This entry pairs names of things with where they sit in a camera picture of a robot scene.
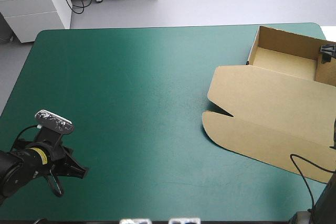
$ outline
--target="silver metal part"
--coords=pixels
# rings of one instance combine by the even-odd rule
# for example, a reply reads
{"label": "silver metal part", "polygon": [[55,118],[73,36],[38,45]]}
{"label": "silver metal part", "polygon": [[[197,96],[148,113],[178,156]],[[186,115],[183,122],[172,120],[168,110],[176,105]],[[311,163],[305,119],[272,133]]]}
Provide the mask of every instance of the silver metal part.
{"label": "silver metal part", "polygon": [[201,219],[200,218],[172,218],[168,222],[168,224],[187,224],[187,223],[201,224]]}
{"label": "silver metal part", "polygon": [[40,110],[37,112],[35,119],[43,127],[56,131],[62,135],[70,134],[75,129],[71,121],[47,110]]}
{"label": "silver metal part", "polygon": [[122,219],[119,224],[152,224],[150,219]]}

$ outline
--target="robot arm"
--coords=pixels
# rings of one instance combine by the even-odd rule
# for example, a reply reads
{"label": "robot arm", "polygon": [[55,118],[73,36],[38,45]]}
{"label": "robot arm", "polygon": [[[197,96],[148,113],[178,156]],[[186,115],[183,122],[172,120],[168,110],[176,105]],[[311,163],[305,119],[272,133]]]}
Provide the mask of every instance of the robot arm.
{"label": "robot arm", "polygon": [[34,141],[15,140],[10,152],[0,151],[0,204],[29,181],[44,177],[53,193],[61,197],[58,176],[84,178],[88,168],[71,156],[73,150],[62,145],[62,136],[74,130],[73,124],[49,111],[35,115],[40,131]]}

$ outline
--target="white cabinet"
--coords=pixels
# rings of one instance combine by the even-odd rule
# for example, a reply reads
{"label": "white cabinet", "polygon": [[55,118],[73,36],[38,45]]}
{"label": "white cabinet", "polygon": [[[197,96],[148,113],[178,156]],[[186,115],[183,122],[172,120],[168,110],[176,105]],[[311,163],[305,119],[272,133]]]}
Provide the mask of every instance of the white cabinet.
{"label": "white cabinet", "polygon": [[0,0],[0,13],[21,42],[34,41],[43,30],[70,28],[71,9],[65,0]]}

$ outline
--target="green table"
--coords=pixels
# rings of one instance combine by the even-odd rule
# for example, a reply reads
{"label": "green table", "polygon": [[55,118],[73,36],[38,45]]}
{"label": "green table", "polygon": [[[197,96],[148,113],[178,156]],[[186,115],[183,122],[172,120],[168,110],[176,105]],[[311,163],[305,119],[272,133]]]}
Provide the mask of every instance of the green table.
{"label": "green table", "polygon": [[[316,24],[270,26],[324,38]],[[64,144],[90,171],[61,178],[62,198],[44,179],[30,182],[0,219],[287,220],[309,208],[301,177],[226,151],[203,131],[215,68],[245,64],[257,27],[40,33],[0,118],[0,147],[47,109],[72,120]],[[318,197],[324,185],[309,183]]]}

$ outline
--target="cardboard box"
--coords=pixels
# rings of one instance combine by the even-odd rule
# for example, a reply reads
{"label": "cardboard box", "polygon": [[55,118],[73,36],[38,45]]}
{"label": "cardboard box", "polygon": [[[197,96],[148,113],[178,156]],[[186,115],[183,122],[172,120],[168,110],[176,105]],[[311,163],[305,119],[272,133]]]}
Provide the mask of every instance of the cardboard box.
{"label": "cardboard box", "polygon": [[[228,150],[297,173],[290,154],[336,169],[336,60],[319,49],[336,42],[261,26],[246,66],[216,68],[210,101],[232,116],[206,111],[208,136]],[[298,160],[305,176],[331,177]]]}

